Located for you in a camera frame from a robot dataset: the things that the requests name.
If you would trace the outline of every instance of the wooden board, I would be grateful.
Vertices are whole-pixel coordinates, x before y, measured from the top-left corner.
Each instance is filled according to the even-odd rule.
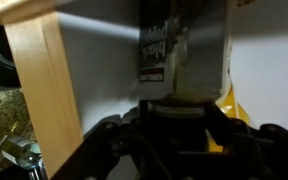
[[[82,143],[56,12],[5,26],[49,177]]]
[[[74,0],[0,0],[0,24],[18,22]]]

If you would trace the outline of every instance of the sticker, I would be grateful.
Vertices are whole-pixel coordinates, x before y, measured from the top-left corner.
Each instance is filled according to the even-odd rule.
[[[162,82],[162,81],[164,81],[164,68],[141,70],[140,81],[142,81],[142,82]]]

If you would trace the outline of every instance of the granite countertop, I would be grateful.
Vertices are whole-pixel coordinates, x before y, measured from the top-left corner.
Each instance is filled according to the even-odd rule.
[[[0,140],[10,133],[35,140],[21,90],[0,92]],[[10,165],[12,164],[0,153],[0,171]]]

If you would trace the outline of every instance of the white wall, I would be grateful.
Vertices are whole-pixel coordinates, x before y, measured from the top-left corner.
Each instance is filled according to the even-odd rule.
[[[288,128],[288,1],[257,0],[232,14],[237,100],[256,126]]]

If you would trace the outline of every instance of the white panel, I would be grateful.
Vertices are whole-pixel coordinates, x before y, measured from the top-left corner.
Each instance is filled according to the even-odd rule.
[[[231,73],[237,100],[256,126],[288,128],[288,1],[233,10]]]
[[[59,9],[84,133],[137,105],[138,3],[79,0]]]

